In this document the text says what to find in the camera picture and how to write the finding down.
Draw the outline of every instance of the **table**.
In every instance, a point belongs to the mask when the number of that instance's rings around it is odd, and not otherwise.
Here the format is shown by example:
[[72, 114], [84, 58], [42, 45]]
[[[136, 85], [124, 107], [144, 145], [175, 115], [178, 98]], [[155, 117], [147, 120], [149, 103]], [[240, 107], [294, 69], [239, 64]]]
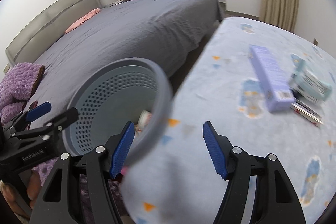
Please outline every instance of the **table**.
[[[204, 143], [206, 121], [250, 155], [278, 156], [307, 224], [329, 204], [336, 190], [335, 92], [322, 106], [321, 128], [293, 110], [269, 113], [248, 59], [250, 44], [267, 47], [288, 78], [299, 56], [320, 64], [335, 85], [336, 60], [312, 43], [262, 22], [224, 20], [177, 92], [161, 141], [125, 176], [121, 193], [137, 224], [213, 223], [227, 182]], [[258, 107], [249, 109], [248, 100]], [[242, 223], [249, 223], [255, 181], [251, 177]]]

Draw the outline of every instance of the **gray bedspread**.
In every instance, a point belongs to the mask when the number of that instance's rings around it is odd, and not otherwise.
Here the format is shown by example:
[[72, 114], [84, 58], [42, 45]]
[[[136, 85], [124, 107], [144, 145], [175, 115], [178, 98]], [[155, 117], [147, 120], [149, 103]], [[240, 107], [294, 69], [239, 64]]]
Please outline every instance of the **gray bedspread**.
[[102, 9], [36, 61], [46, 74], [27, 105], [48, 101], [52, 110], [31, 128], [66, 110], [90, 75], [113, 61], [147, 58], [171, 76], [220, 19], [217, 0], [133, 0]]

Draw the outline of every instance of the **headboard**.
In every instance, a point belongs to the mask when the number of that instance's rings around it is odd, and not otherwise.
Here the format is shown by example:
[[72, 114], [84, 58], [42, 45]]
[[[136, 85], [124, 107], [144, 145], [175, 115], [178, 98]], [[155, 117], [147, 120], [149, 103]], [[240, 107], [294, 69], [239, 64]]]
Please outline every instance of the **headboard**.
[[11, 66], [34, 63], [75, 21], [96, 8], [100, 0], [58, 0], [35, 17], [9, 44], [6, 55]]

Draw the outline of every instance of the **laundry basket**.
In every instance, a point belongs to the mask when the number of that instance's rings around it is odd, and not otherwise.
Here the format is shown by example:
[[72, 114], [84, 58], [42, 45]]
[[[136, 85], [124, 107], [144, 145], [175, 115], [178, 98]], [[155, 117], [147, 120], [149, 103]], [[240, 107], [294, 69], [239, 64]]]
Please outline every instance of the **laundry basket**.
[[113, 62], [92, 75], [71, 99], [79, 119], [63, 131], [63, 142], [73, 155], [89, 153], [119, 134], [127, 121], [137, 124], [143, 110], [152, 113], [146, 128], [136, 136], [128, 153], [130, 164], [161, 137], [169, 116], [172, 91], [164, 71], [143, 58]]

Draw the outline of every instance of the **silver screw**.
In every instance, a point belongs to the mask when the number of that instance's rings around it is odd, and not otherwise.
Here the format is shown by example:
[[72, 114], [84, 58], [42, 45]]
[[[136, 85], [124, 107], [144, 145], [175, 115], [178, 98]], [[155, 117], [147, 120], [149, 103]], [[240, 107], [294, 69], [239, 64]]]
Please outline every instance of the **silver screw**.
[[234, 147], [234, 148], [232, 149], [232, 151], [233, 151], [233, 153], [235, 153], [235, 154], [240, 154], [240, 153], [242, 152], [242, 149], [241, 149], [240, 147]]
[[276, 157], [274, 154], [269, 154], [269, 155], [268, 155], [268, 158], [269, 158], [271, 161], [276, 161], [276, 160], [277, 160], [277, 157]]
[[68, 154], [68, 153], [63, 153], [63, 154], [61, 155], [61, 159], [62, 159], [62, 160], [66, 160], [67, 158], [69, 158], [69, 154]]
[[98, 146], [97, 148], [96, 148], [96, 152], [97, 153], [102, 153], [102, 152], [104, 152], [105, 151], [105, 147], [103, 147], [103, 146]]

